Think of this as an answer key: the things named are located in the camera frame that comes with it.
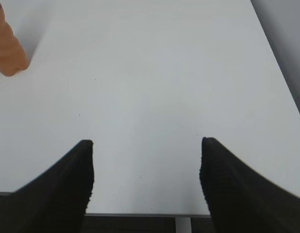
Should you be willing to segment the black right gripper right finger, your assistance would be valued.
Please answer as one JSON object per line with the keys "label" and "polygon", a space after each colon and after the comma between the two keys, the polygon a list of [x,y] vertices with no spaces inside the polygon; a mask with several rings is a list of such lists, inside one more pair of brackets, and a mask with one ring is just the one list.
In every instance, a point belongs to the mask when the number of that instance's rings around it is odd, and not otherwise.
{"label": "black right gripper right finger", "polygon": [[300,233],[300,198],[263,177],[213,137],[201,142],[199,179],[215,232]]}

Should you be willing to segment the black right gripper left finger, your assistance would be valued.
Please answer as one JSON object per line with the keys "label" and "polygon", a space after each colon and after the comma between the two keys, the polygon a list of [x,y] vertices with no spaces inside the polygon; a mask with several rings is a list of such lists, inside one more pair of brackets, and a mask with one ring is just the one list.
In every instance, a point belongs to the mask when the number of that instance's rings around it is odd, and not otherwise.
{"label": "black right gripper left finger", "polygon": [[93,142],[81,140],[33,181],[0,198],[0,233],[81,232],[93,185]]}

